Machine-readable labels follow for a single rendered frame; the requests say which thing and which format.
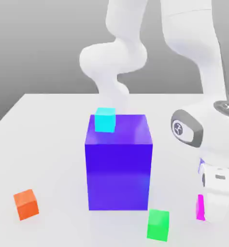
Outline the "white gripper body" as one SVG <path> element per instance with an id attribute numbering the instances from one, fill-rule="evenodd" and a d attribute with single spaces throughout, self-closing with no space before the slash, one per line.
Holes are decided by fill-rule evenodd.
<path id="1" fill-rule="evenodd" d="M 202 184 L 209 191 L 229 194 L 229 167 L 203 165 Z"/>

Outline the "small magenta cube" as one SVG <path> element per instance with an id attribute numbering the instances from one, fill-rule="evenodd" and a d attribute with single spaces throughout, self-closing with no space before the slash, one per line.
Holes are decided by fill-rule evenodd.
<path id="1" fill-rule="evenodd" d="M 196 202 L 196 219 L 197 220 L 202 220 L 205 221 L 205 216 L 204 216 L 204 199 L 203 195 L 199 194 L 197 197 L 197 202 Z"/>

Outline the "small green cube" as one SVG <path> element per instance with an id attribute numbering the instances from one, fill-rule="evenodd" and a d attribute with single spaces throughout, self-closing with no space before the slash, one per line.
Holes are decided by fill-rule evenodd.
<path id="1" fill-rule="evenodd" d="M 147 238 L 167 242 L 169 218 L 169 211 L 149 209 Z"/>

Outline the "small cyan cube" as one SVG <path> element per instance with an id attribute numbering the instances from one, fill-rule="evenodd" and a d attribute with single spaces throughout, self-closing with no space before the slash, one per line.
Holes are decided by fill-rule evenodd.
<path id="1" fill-rule="evenodd" d="M 95 131 L 114 133 L 116 125 L 115 108 L 97 108 L 95 112 Z"/>

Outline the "small orange cube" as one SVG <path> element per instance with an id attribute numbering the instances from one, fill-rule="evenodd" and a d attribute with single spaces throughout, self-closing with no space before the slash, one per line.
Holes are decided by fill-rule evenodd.
<path id="1" fill-rule="evenodd" d="M 37 199 L 32 189 L 14 194 L 14 201 L 20 220 L 39 214 Z"/>

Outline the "large blue box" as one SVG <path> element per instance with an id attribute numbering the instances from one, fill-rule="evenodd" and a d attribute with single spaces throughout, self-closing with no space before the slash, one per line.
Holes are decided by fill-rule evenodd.
<path id="1" fill-rule="evenodd" d="M 95 132 L 90 116 L 85 141 L 89 210 L 147 210 L 153 142 L 145 115 L 117 115 L 115 132 Z"/>

